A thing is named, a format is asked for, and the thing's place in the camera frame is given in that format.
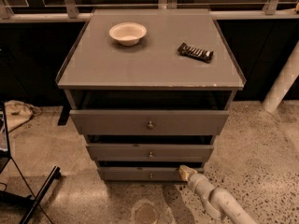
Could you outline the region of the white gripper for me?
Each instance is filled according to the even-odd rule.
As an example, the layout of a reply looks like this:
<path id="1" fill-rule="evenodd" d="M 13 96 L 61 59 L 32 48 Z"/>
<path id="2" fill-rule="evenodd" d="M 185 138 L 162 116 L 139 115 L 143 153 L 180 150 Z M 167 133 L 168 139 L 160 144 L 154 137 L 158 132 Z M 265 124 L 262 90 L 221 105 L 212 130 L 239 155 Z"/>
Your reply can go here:
<path id="1" fill-rule="evenodd" d="M 188 186 L 192 192 L 199 197 L 208 197 L 215 186 L 202 174 L 186 165 L 179 166 L 179 174 L 183 181 L 188 181 Z"/>

